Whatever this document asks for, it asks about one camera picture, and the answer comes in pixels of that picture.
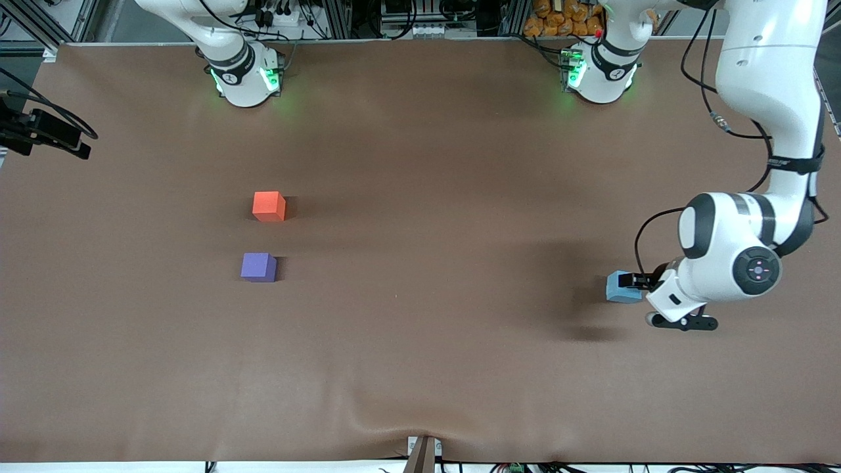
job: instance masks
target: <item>wire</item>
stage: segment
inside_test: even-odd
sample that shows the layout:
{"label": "wire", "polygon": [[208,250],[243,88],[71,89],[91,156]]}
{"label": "wire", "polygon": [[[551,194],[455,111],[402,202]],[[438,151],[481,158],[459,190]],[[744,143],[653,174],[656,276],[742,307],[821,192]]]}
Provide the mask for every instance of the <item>wire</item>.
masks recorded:
{"label": "wire", "polygon": [[546,62],[548,62],[549,64],[552,64],[553,66],[557,67],[558,69],[563,69],[563,66],[561,66],[557,62],[553,61],[551,57],[547,56],[546,51],[541,49],[540,45],[537,43],[537,37],[536,36],[534,38],[534,44],[535,44],[535,48],[537,48],[537,50],[540,51],[540,56],[543,56],[543,59],[545,59]]}
{"label": "wire", "polygon": [[214,13],[214,11],[211,10],[210,7],[208,7],[208,4],[204,0],[198,0],[198,1],[202,4],[202,7],[204,7],[204,9],[207,11],[207,13],[210,13],[210,16],[212,16],[216,21],[222,23],[224,26],[227,26],[228,28],[235,29],[235,30],[237,30],[241,33],[248,33],[249,35],[254,35],[255,38],[258,38],[258,39],[260,38],[260,35],[272,35],[272,36],[277,37],[278,39],[283,38],[284,41],[291,41],[289,38],[286,37],[286,35],[281,35],[280,33],[270,33],[268,31],[266,33],[263,33],[261,31],[254,31],[253,29],[241,28],[239,26],[236,26],[235,24],[226,23],[223,19],[219,18],[219,15]]}
{"label": "wire", "polygon": [[97,134],[97,132],[94,131],[94,129],[90,125],[88,125],[87,122],[85,122],[85,120],[82,120],[81,118],[79,118],[78,115],[72,113],[70,110],[65,109],[64,107],[60,107],[56,104],[53,104],[47,97],[44,97],[44,95],[42,95],[40,92],[38,92],[37,90],[32,88],[26,82],[20,80],[17,76],[15,76],[11,72],[7,71],[6,69],[3,69],[2,67],[0,67],[0,73],[2,73],[6,77],[12,79],[18,85],[20,85],[21,87],[30,91],[34,95],[34,97],[32,97],[32,96],[30,96],[28,94],[25,94],[25,93],[18,93],[18,92],[14,92],[13,90],[9,90],[9,91],[6,92],[6,94],[9,97],[26,98],[27,100],[32,100],[33,102],[37,102],[39,104],[46,105],[46,106],[52,108],[53,110],[55,110],[56,113],[61,115],[61,118],[63,118],[64,120],[67,120],[67,122],[70,125],[72,125],[73,128],[76,128],[77,130],[81,131],[82,133],[84,133],[86,136],[88,136],[92,140],[96,140],[97,138],[99,138],[99,135]]}
{"label": "wire", "polygon": [[406,26],[403,28],[403,31],[400,32],[399,35],[392,38],[392,40],[399,40],[400,38],[406,36],[412,28],[415,27],[415,21],[418,18],[418,7],[415,5],[415,0],[406,0],[409,3],[409,9],[406,12]]}
{"label": "wire", "polygon": [[[765,128],[762,128],[762,125],[755,121],[754,126],[756,126],[756,129],[759,130],[759,133],[762,135],[762,138],[765,142],[765,150],[768,152],[768,159],[771,159],[774,156],[774,150],[771,147],[771,139],[768,136],[768,133],[765,133]],[[765,166],[765,172],[762,174],[762,177],[759,178],[759,181],[757,181],[756,184],[750,186],[750,189],[748,189],[745,192],[754,192],[756,189],[759,189],[759,186],[761,186],[765,182],[765,179],[768,178],[770,173],[771,168],[769,166]]]}
{"label": "wire", "polygon": [[[717,10],[712,10],[712,18],[710,19],[710,28],[706,32],[706,43],[704,44],[704,56],[701,58],[701,80],[699,81],[699,84],[701,85],[701,98],[703,98],[703,100],[704,100],[704,106],[706,107],[706,111],[710,114],[710,116],[713,118],[713,120],[716,121],[716,124],[719,126],[719,128],[722,128],[722,130],[724,130],[725,133],[727,133],[728,135],[736,136],[737,138],[745,138],[745,139],[748,139],[748,140],[763,140],[765,138],[764,136],[742,135],[741,133],[736,133],[735,131],[730,130],[730,127],[727,126],[727,122],[724,121],[724,118],[721,117],[721,115],[712,111],[712,106],[710,106],[710,101],[706,97],[707,89],[711,89],[711,90],[714,91],[714,93],[718,93],[718,91],[716,89],[707,86],[706,83],[704,82],[704,75],[705,75],[705,72],[706,72],[706,57],[710,52],[710,41],[712,40],[712,29],[716,26],[716,14],[717,13],[718,13]],[[703,20],[701,21],[700,24],[698,24],[698,29],[696,30],[696,35],[698,34],[699,31],[701,31],[701,26],[703,24],[704,24]],[[688,54],[688,51],[689,51],[690,47],[691,47],[691,42],[690,42],[689,46],[687,47],[687,52],[684,54],[684,59],[686,58],[686,55]],[[685,62],[681,61],[681,68],[685,71],[684,64],[685,64]]]}
{"label": "wire", "polygon": [[527,45],[529,45],[529,47],[536,48],[536,49],[539,49],[539,50],[543,50],[543,51],[546,51],[546,52],[551,52],[551,53],[554,53],[554,54],[560,54],[560,52],[561,52],[560,49],[550,48],[550,47],[541,46],[541,45],[535,45],[537,43],[537,37],[536,36],[534,37],[534,39],[535,39],[534,43],[532,43],[532,41],[529,40],[526,36],[520,35],[518,33],[506,33],[503,36],[504,37],[510,36],[511,38],[517,38],[518,40],[520,40],[520,41],[526,43]]}
{"label": "wire", "polygon": [[[648,226],[649,223],[657,220],[658,218],[660,218],[664,215],[674,214],[674,213],[677,213],[677,212],[682,212],[683,209],[685,209],[685,208],[686,207],[675,207],[673,209],[668,209],[668,210],[663,210],[662,212],[658,212],[658,213],[648,217],[648,220],[644,221],[643,225],[639,227],[639,231],[637,231],[637,236],[633,239],[633,254],[634,254],[634,257],[637,259],[637,267],[639,268],[639,272],[640,272],[640,274],[643,274],[643,276],[647,273],[645,272],[645,268],[643,268],[643,261],[639,257],[639,239],[643,235],[643,231],[645,231],[645,227]],[[645,278],[645,285],[648,287],[649,291],[652,290],[653,286],[651,285],[651,281],[648,280],[648,277]],[[670,470],[669,473],[677,473],[677,471],[675,471],[673,469],[673,470]]]}
{"label": "wire", "polygon": [[815,209],[817,209],[817,211],[821,213],[821,218],[815,220],[815,225],[820,225],[823,222],[828,221],[829,215],[827,214],[826,210],[823,209],[821,204],[817,201],[817,196],[812,196],[809,198],[809,200],[812,202],[812,205],[815,206]]}
{"label": "wire", "polygon": [[448,21],[468,21],[468,20],[476,18],[476,6],[475,6],[476,4],[475,3],[473,4],[473,9],[472,10],[470,10],[468,13],[462,15],[461,17],[459,17],[455,8],[452,9],[451,13],[448,13],[444,9],[444,5],[446,3],[448,3],[448,1],[449,0],[441,0],[440,2],[438,2],[438,13],[440,13],[441,16],[444,17],[446,20],[448,20]]}
{"label": "wire", "polygon": [[304,3],[306,3],[306,5],[307,5],[307,9],[309,10],[309,17],[311,18],[311,20],[313,22],[312,24],[309,24],[309,20],[308,20],[307,24],[309,24],[309,27],[312,28],[312,30],[318,36],[321,37],[321,39],[328,40],[329,37],[327,36],[327,33],[325,33],[325,31],[323,29],[321,29],[321,24],[319,24],[318,19],[315,17],[315,13],[313,12],[313,4],[310,2],[310,0],[300,0],[298,5],[301,7],[302,11],[304,10]]}
{"label": "wire", "polygon": [[599,41],[598,41],[598,40],[596,40],[596,41],[595,41],[595,43],[590,43],[590,42],[588,42],[587,40],[585,40],[584,38],[582,38],[581,36],[578,36],[578,35],[573,35],[572,33],[570,33],[568,36],[572,36],[572,37],[573,37],[573,38],[575,38],[576,40],[581,41],[582,43],[584,43],[584,44],[586,44],[586,45],[588,45],[588,46],[598,46],[598,45],[599,45]]}
{"label": "wire", "polygon": [[[301,33],[301,40],[304,38],[304,33]],[[283,71],[286,72],[292,66],[292,60],[295,58],[295,51],[298,49],[298,41],[292,43],[292,52],[289,53],[289,59],[283,62]]]}

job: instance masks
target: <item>black cable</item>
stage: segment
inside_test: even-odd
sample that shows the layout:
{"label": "black cable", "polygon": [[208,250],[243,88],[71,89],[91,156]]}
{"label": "black cable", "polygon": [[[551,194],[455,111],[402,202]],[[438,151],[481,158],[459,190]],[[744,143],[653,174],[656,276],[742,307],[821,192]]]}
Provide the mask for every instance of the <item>black cable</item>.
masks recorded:
{"label": "black cable", "polygon": [[473,10],[470,10],[470,12],[459,17],[458,13],[456,13],[455,8],[452,9],[452,13],[448,13],[444,9],[444,5],[448,3],[448,1],[449,0],[441,0],[438,2],[438,13],[440,13],[441,16],[447,19],[448,21],[469,21],[471,19],[476,18],[476,3],[473,4]]}
{"label": "black cable", "polygon": [[415,0],[406,0],[409,3],[409,10],[406,12],[406,26],[403,28],[403,31],[400,32],[399,35],[392,38],[392,40],[399,40],[400,38],[406,36],[412,28],[415,27],[415,21],[418,18],[418,8],[415,5]]}
{"label": "black cable", "polygon": [[[633,239],[633,254],[634,254],[634,257],[637,259],[637,267],[639,268],[640,274],[643,274],[643,275],[646,274],[645,268],[643,268],[643,261],[639,257],[639,238],[643,235],[643,231],[645,230],[645,227],[648,226],[649,223],[657,220],[658,218],[660,218],[664,215],[674,214],[674,213],[677,213],[677,212],[682,212],[683,209],[685,209],[685,208],[686,207],[675,207],[674,209],[663,210],[662,212],[658,212],[658,213],[648,217],[648,220],[644,221],[643,225],[639,227],[639,231],[637,232],[637,237],[635,237]],[[649,281],[647,277],[645,278],[645,285],[648,287],[649,291],[653,288],[653,286],[651,285],[651,281]],[[669,473],[678,473],[678,471],[691,471],[691,473],[704,473],[702,471],[694,471],[694,470],[689,470],[689,469],[676,470],[674,468],[672,470],[670,470]]]}
{"label": "black cable", "polygon": [[829,220],[829,215],[827,214],[826,210],[823,209],[821,204],[817,201],[817,196],[809,197],[809,200],[812,202],[812,205],[815,206],[815,209],[817,209],[817,211],[821,213],[821,218],[815,220],[815,225],[820,225],[823,222]]}
{"label": "black cable", "polygon": [[207,13],[210,13],[210,16],[212,16],[216,21],[222,23],[224,26],[227,26],[228,28],[235,29],[235,30],[237,30],[241,33],[248,33],[250,35],[255,35],[255,37],[258,38],[258,39],[260,38],[260,35],[272,35],[272,36],[277,37],[278,39],[283,38],[284,41],[291,41],[289,38],[286,37],[286,35],[281,35],[280,33],[269,33],[269,32],[262,33],[261,31],[254,31],[253,29],[248,29],[248,28],[240,28],[239,26],[236,26],[235,24],[226,23],[223,19],[219,18],[219,15],[214,13],[214,11],[211,10],[210,7],[208,7],[208,4],[204,0],[198,0],[198,1],[202,4],[202,7],[204,7],[204,9],[207,11]]}
{"label": "black cable", "polygon": [[535,45],[536,43],[532,43],[532,41],[529,40],[526,36],[520,35],[518,33],[506,33],[503,36],[504,37],[510,36],[511,38],[517,38],[518,40],[520,40],[520,41],[526,43],[527,45],[529,45],[529,47],[536,48],[536,49],[539,49],[539,50],[543,50],[543,51],[546,51],[546,52],[551,52],[553,54],[560,54],[560,52],[561,52],[560,49],[550,48],[550,47],[541,46],[541,45]]}
{"label": "black cable", "polygon": [[13,90],[9,90],[9,91],[6,92],[6,94],[9,97],[26,98],[27,100],[32,100],[33,102],[37,102],[39,104],[46,105],[46,106],[52,108],[53,110],[55,110],[56,113],[61,115],[61,118],[66,120],[67,123],[69,123],[70,125],[73,126],[73,128],[76,128],[77,130],[81,131],[82,133],[84,133],[86,136],[88,136],[92,140],[96,140],[97,138],[99,138],[99,135],[97,134],[97,132],[94,131],[94,129],[90,125],[88,125],[87,122],[85,122],[85,120],[82,120],[81,118],[79,118],[78,115],[72,113],[70,110],[65,109],[64,107],[60,107],[56,104],[53,104],[47,97],[45,97],[40,92],[38,92],[37,90],[32,88],[26,82],[20,80],[17,76],[15,76],[11,72],[7,71],[6,69],[3,69],[2,67],[0,67],[0,73],[2,73],[6,77],[12,79],[19,86],[25,88],[26,90],[30,91],[34,95],[34,97],[32,97],[32,96],[30,96],[28,94],[25,94],[25,93],[18,93],[18,92],[14,92]]}
{"label": "black cable", "polygon": [[545,59],[546,62],[548,62],[549,64],[552,64],[553,66],[557,67],[558,69],[563,69],[563,66],[561,66],[557,62],[553,61],[551,57],[547,56],[546,51],[544,51],[540,47],[540,45],[537,43],[537,37],[536,36],[534,38],[534,44],[535,44],[535,48],[537,48],[537,50],[540,51],[540,56],[543,56],[543,59]]}
{"label": "black cable", "polygon": [[692,45],[694,45],[695,40],[698,39],[698,35],[701,33],[701,28],[704,27],[704,22],[706,22],[706,17],[709,14],[710,14],[709,10],[704,12],[703,18],[701,18],[701,21],[698,23],[698,28],[696,28],[695,33],[692,35],[692,38],[689,40],[689,44],[686,45],[686,49],[684,50],[684,55],[680,59],[680,72],[683,73],[683,75],[684,75],[684,77],[686,77],[686,79],[688,79],[690,82],[694,83],[696,86],[699,86],[701,88],[705,88],[706,90],[709,90],[712,93],[718,93],[718,91],[715,88],[712,88],[712,87],[706,85],[705,83],[699,81],[698,79],[692,77],[686,71],[686,58],[689,57],[689,51],[692,50]]}
{"label": "black cable", "polygon": [[[765,150],[768,152],[768,159],[771,159],[774,156],[774,150],[771,148],[771,138],[768,136],[768,133],[765,132],[765,128],[763,128],[762,125],[754,121],[754,126],[756,126],[756,129],[759,130],[759,133],[762,135],[765,142]],[[762,177],[759,178],[759,181],[750,186],[750,189],[745,192],[754,192],[756,189],[759,189],[759,186],[765,182],[765,179],[768,178],[770,173],[771,168],[769,166],[765,166],[765,172],[762,174]]]}
{"label": "black cable", "polygon": [[[707,57],[707,54],[710,52],[710,41],[712,40],[712,29],[716,26],[716,14],[717,13],[718,13],[717,10],[715,10],[715,9],[712,10],[712,18],[710,19],[710,29],[706,32],[706,43],[704,44],[704,56],[701,58],[701,80],[700,80],[700,83],[703,84],[703,85],[701,85],[701,98],[704,99],[704,106],[706,107],[706,111],[712,117],[717,116],[717,114],[712,111],[712,107],[710,106],[710,101],[706,98],[706,90],[709,87],[707,87],[706,82],[704,82],[704,75],[705,75],[705,71],[706,71],[706,57]],[[703,24],[704,24],[704,22],[701,21],[701,24],[699,24],[698,26],[701,27]],[[736,136],[737,138],[745,138],[745,139],[748,139],[748,140],[763,140],[764,139],[763,136],[742,135],[741,133],[736,133],[733,130],[726,130],[726,129],[723,129],[723,128],[722,128],[722,130],[724,130],[724,132],[727,133],[728,135]]]}
{"label": "black cable", "polygon": [[576,39],[576,40],[578,40],[578,41],[581,41],[582,43],[586,44],[587,46],[598,46],[598,45],[599,45],[599,41],[598,41],[598,40],[596,40],[596,41],[595,41],[595,43],[590,43],[590,42],[588,42],[587,40],[585,40],[584,38],[582,38],[581,36],[578,36],[578,35],[573,35],[572,33],[570,33],[570,34],[569,34],[569,35],[567,35],[567,36],[572,36],[573,38],[575,38],[575,39]]}
{"label": "black cable", "polygon": [[319,24],[318,19],[315,17],[315,13],[313,12],[313,4],[310,2],[310,0],[300,0],[298,2],[298,5],[301,7],[301,11],[304,10],[304,3],[306,3],[306,5],[307,5],[307,9],[309,10],[309,17],[312,19],[312,22],[313,22],[312,24],[309,24],[309,21],[307,21],[307,24],[309,24],[309,27],[321,39],[328,40],[329,37],[327,36],[327,33],[325,33],[325,31],[321,28],[321,25]]}

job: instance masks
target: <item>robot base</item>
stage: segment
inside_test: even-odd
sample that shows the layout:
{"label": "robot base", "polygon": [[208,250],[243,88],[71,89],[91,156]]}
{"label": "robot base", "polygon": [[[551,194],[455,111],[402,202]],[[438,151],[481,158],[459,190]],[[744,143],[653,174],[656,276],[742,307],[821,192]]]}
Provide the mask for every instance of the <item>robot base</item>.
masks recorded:
{"label": "robot base", "polygon": [[616,102],[622,94],[631,87],[633,74],[637,67],[628,72],[617,81],[608,80],[605,73],[593,64],[591,50],[593,46],[580,42],[571,46],[571,50],[581,51],[584,59],[581,61],[581,68],[577,75],[571,75],[567,71],[561,71],[561,84],[565,91],[575,92],[584,100],[594,104],[609,104]]}
{"label": "robot base", "polygon": [[244,108],[256,107],[267,98],[280,95],[285,64],[283,56],[274,49],[262,43],[249,44],[254,48],[256,56],[254,66],[239,84],[228,84],[214,74],[216,89],[219,90],[220,97],[227,98],[232,105]]}

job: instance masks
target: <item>green led light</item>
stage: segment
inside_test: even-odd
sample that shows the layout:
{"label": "green led light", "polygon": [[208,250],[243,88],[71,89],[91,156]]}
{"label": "green led light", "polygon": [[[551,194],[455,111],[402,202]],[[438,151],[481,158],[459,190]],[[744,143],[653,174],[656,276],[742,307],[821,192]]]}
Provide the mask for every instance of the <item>green led light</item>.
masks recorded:
{"label": "green led light", "polygon": [[637,71],[637,67],[634,66],[633,69],[631,69],[631,71],[628,73],[628,80],[627,80],[627,82],[625,82],[625,88],[631,87],[631,84],[633,83],[633,73],[636,72],[636,71]]}
{"label": "green led light", "polygon": [[260,75],[263,78],[263,81],[266,83],[266,87],[271,90],[278,90],[278,73],[274,70],[266,70],[262,67],[260,68]]}
{"label": "green led light", "polygon": [[587,61],[582,59],[569,74],[569,86],[578,87],[581,85],[581,78],[584,77],[585,72],[587,72]]}

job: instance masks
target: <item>brown table surface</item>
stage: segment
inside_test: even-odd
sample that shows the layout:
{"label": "brown table surface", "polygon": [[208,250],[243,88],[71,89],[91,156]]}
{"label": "brown table surface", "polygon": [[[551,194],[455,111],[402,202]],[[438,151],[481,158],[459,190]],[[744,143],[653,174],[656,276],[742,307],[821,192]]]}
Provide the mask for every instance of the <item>brown table surface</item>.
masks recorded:
{"label": "brown table surface", "polygon": [[[841,217],[773,293],[709,307],[715,332],[604,302],[646,217],[764,169],[684,47],[595,106],[519,42],[303,45],[256,109],[191,47],[61,48],[36,87],[102,139],[0,173],[0,460],[376,458],[418,433],[450,460],[841,460]],[[267,189],[297,216],[255,221]],[[244,252],[283,280],[241,281]]]}

